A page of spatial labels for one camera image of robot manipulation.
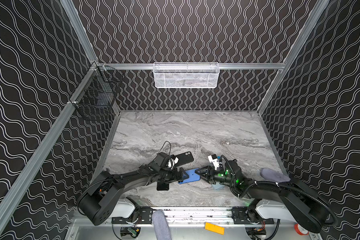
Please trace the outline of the blue phone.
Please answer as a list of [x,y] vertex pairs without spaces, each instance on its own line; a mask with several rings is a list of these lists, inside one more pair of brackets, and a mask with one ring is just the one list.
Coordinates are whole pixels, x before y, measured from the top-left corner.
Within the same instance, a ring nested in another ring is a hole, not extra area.
[[199,175],[197,175],[195,173],[196,169],[187,170],[186,173],[189,175],[189,178],[187,180],[184,180],[182,183],[179,183],[179,184],[186,184],[186,183],[199,181],[201,178],[200,178]]

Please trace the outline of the black phone case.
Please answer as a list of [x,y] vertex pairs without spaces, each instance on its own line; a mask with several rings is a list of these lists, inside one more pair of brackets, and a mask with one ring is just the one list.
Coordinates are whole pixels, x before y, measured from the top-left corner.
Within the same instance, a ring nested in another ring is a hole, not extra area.
[[174,162],[174,167],[180,167],[193,162],[194,157],[191,152],[185,152],[179,155],[171,155],[171,160]]

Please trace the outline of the light teal phone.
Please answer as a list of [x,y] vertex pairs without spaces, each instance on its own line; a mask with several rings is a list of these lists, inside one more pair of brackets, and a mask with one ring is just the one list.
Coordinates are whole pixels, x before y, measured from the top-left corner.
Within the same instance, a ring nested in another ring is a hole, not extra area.
[[213,188],[215,191],[222,190],[224,187],[225,187],[225,185],[224,185],[224,184],[221,184],[221,183],[212,184],[212,188]]

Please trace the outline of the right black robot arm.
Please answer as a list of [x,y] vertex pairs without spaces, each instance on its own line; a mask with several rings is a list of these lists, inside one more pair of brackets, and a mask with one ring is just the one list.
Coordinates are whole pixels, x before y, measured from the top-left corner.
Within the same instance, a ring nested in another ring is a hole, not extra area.
[[222,171],[206,166],[195,170],[195,173],[211,185],[228,186],[239,199],[253,199],[255,203],[250,204],[247,214],[251,222],[266,219],[257,210],[257,204],[268,200],[283,204],[293,220],[312,233],[319,233],[323,227],[334,227],[339,223],[329,203],[300,180],[291,179],[281,183],[256,181],[245,177],[235,160],[227,161]]

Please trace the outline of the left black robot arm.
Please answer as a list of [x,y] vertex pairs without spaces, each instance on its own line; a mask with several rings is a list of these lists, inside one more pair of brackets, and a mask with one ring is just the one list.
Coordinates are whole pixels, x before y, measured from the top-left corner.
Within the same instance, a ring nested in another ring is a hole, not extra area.
[[137,187],[157,182],[162,191],[172,182],[187,180],[183,168],[152,168],[141,166],[138,170],[120,175],[101,172],[94,182],[79,197],[77,206],[95,226],[107,220],[114,211],[121,195]]

